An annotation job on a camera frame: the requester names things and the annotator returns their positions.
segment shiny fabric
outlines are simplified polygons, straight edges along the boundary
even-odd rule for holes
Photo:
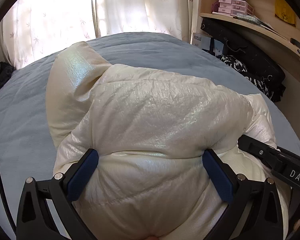
[[[58,148],[54,174],[88,148],[99,153],[74,203],[99,240],[202,240],[226,207],[203,168],[204,149],[214,149],[249,179],[270,176],[236,145],[247,134],[276,148],[262,96],[244,96],[206,78],[110,65],[81,42],[55,60],[46,108]],[[277,186],[286,235],[290,188]]]

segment blue bedspread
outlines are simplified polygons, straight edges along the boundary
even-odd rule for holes
[[[88,43],[112,64],[205,77],[241,94],[261,93],[219,59],[166,34],[122,33]],[[43,180],[52,177],[56,149],[46,119],[45,90],[57,54],[15,71],[0,90],[0,171],[15,219],[26,178],[32,176]],[[266,96],[264,98],[270,109],[277,144],[300,155],[300,141],[289,122]],[[13,237],[1,200],[0,224]]]

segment metal pin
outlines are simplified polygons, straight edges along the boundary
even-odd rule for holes
[[[274,184],[274,180],[271,179],[271,178],[268,178],[268,179],[267,179],[267,182],[268,182],[269,184],[271,184],[271,185]]]
[[[62,176],[63,176],[63,174],[59,172],[59,173],[57,173],[56,175],[54,175],[54,178],[55,178],[55,179],[61,179]]]
[[[32,177],[29,177],[28,179],[26,179],[26,183],[31,183],[33,181],[33,178]]]
[[[239,180],[245,180],[246,179],[246,176],[244,176],[243,174],[241,174],[241,173],[239,173],[238,175],[237,175],[237,178],[239,179]]]

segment bed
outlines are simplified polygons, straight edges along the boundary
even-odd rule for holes
[[[214,56],[158,33],[121,33],[88,42],[111,64],[148,67],[205,77],[241,94],[260,91]],[[0,172],[11,213],[16,219],[25,179],[50,179],[56,158],[45,112],[45,90],[54,53],[15,71],[0,90]],[[300,141],[284,115],[266,96],[277,144],[300,156]],[[62,232],[61,222],[57,226]],[[0,224],[12,239],[0,199]]]

